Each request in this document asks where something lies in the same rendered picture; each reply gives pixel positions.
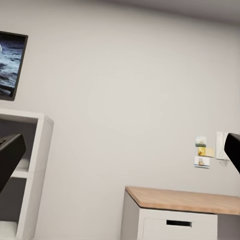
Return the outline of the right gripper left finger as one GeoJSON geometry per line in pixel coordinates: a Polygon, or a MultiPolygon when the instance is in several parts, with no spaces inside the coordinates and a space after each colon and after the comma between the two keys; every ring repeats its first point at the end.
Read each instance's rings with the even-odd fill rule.
{"type": "Polygon", "coordinates": [[[26,145],[21,133],[0,139],[0,193],[17,168],[25,152],[26,145]]]}

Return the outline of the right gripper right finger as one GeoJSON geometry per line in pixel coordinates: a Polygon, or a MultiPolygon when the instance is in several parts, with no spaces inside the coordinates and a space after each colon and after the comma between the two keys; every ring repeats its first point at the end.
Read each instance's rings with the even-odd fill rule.
{"type": "Polygon", "coordinates": [[[224,145],[224,151],[240,173],[240,135],[229,132],[224,145]]]}

